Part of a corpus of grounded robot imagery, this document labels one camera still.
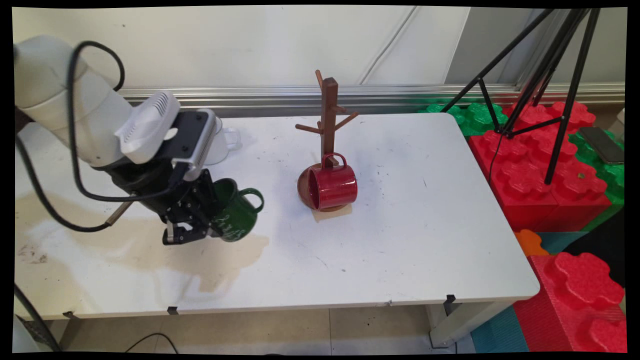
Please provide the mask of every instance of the black tripod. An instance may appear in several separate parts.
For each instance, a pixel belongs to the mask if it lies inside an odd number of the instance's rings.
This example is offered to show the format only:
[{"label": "black tripod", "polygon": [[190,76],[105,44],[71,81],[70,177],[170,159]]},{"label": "black tripod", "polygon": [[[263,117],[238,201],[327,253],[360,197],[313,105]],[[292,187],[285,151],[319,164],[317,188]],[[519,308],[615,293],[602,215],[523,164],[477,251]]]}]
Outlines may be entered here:
[{"label": "black tripod", "polygon": [[[593,38],[593,32],[596,28],[600,9],[572,9],[569,11],[569,14],[558,30],[556,37],[553,39],[551,45],[549,46],[549,49],[540,61],[538,68],[535,70],[528,84],[525,85],[524,90],[521,92],[520,98],[518,99],[518,102],[513,109],[513,113],[509,116],[509,120],[507,120],[507,122],[502,126],[498,124],[498,119],[495,116],[495,112],[491,104],[491,99],[489,98],[489,94],[486,91],[483,77],[489,71],[491,71],[491,69],[493,69],[494,66],[496,66],[496,64],[498,64],[498,62],[500,62],[511,50],[513,50],[513,48],[516,47],[516,45],[518,45],[520,41],[522,41],[522,39],[524,39],[534,28],[536,28],[536,26],[538,26],[538,24],[540,24],[542,20],[544,20],[552,11],[553,9],[545,9],[540,15],[538,15],[538,17],[535,18],[533,22],[531,22],[515,39],[513,39],[513,41],[509,45],[507,45],[507,47],[505,47],[504,50],[502,50],[500,54],[498,54],[498,56],[496,56],[495,59],[493,59],[441,111],[442,113],[447,112],[447,110],[449,110],[451,106],[456,104],[456,102],[458,102],[469,90],[471,90],[471,88],[473,88],[476,84],[479,84],[480,89],[482,90],[484,101],[486,102],[486,105],[489,109],[489,114],[491,115],[491,118],[493,120],[493,128],[495,132],[501,134],[500,139],[502,139],[502,136],[512,138],[515,135],[526,133],[528,131],[539,129],[541,127],[559,122],[560,126],[556,135],[556,142],[554,144],[554,150],[551,154],[551,160],[549,161],[549,166],[547,168],[545,184],[551,183],[554,171],[556,170],[556,164],[558,161],[558,156],[560,155],[560,148],[562,147],[564,133],[566,132],[567,125],[569,124],[569,118],[571,116],[575,94],[578,91],[578,84],[580,83],[580,77],[582,76],[582,70],[584,69],[584,63],[587,59],[589,46],[591,45],[591,39]],[[573,34],[575,33],[575,30],[578,28],[580,22],[589,12],[591,13],[589,14],[589,20],[587,22],[587,28],[584,32],[584,37],[582,38],[582,45],[580,45],[580,52],[578,53],[578,59],[575,63],[575,69],[573,70],[573,77],[571,79],[571,85],[569,86],[569,92],[566,97],[562,115],[558,118],[544,121],[533,126],[525,127],[524,129],[520,129],[518,131],[512,131],[516,119],[520,116],[525,107],[529,105],[529,101],[532,97],[532,105],[538,105],[540,99],[542,98],[542,95],[545,93],[545,89],[547,88],[551,77],[554,74],[554,71],[556,71],[556,67],[562,59],[564,51],[566,50],[569,42],[573,37]]]}]

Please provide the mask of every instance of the mug handle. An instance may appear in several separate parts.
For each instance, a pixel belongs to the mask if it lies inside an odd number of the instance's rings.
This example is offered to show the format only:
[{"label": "mug handle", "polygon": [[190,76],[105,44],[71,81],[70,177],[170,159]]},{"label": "mug handle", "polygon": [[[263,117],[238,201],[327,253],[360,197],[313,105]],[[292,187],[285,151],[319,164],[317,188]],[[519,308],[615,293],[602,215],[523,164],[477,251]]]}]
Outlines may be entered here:
[{"label": "mug handle", "polygon": [[234,133],[236,134],[236,141],[234,143],[228,143],[227,144],[227,148],[229,150],[238,150],[242,147],[242,144],[240,143],[240,131],[238,131],[238,129],[234,128],[234,127],[225,127],[224,129],[222,129],[223,132],[225,134],[229,134],[229,133]]},{"label": "mug handle", "polygon": [[329,156],[340,156],[342,158],[342,164],[344,166],[347,166],[347,159],[344,158],[344,156],[338,154],[337,152],[329,152],[327,154],[322,155],[322,169],[324,169],[324,161],[329,157]]},{"label": "mug handle", "polygon": [[249,195],[249,194],[255,195],[255,196],[260,198],[260,201],[261,201],[260,206],[258,206],[257,209],[252,209],[253,212],[257,214],[260,211],[262,211],[262,208],[264,208],[264,198],[262,197],[262,194],[258,190],[254,189],[254,188],[246,188],[246,189],[240,190],[238,192],[238,196],[245,196],[245,195]]}]

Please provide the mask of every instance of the white mug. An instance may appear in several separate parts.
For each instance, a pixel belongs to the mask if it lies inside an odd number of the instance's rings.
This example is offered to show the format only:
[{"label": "white mug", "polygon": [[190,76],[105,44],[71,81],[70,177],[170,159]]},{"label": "white mug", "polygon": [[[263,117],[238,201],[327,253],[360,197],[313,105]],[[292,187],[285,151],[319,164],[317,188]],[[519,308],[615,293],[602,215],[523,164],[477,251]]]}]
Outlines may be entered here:
[{"label": "white mug", "polygon": [[[226,134],[236,134],[236,140],[233,143],[227,142]],[[224,160],[229,154],[229,150],[238,150],[242,147],[240,142],[240,132],[233,127],[222,126],[222,120],[216,117],[216,134],[213,136],[213,143],[209,148],[207,159],[204,161],[204,165],[213,165]]]}]

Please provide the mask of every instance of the green mug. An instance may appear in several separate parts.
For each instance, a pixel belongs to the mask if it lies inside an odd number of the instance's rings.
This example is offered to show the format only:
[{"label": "green mug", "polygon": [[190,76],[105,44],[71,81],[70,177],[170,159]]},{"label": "green mug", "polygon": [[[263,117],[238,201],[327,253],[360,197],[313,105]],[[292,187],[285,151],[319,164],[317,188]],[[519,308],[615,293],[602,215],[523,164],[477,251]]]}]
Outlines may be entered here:
[{"label": "green mug", "polygon": [[[262,194],[254,188],[238,191],[236,181],[229,178],[214,182],[213,191],[219,211],[211,219],[212,229],[227,242],[244,238],[253,229],[258,220],[258,213],[264,207]],[[260,198],[261,204],[258,208],[254,208],[251,202],[245,199],[244,196],[249,194]]]}]

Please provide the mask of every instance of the smartphone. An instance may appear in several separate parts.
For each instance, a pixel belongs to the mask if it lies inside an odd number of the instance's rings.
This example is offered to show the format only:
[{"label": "smartphone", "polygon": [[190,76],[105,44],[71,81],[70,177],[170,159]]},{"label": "smartphone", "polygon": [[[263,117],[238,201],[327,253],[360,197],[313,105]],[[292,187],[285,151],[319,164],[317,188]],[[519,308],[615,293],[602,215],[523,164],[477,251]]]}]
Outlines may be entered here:
[{"label": "smartphone", "polygon": [[581,127],[578,132],[607,164],[624,164],[625,151],[599,127]]}]

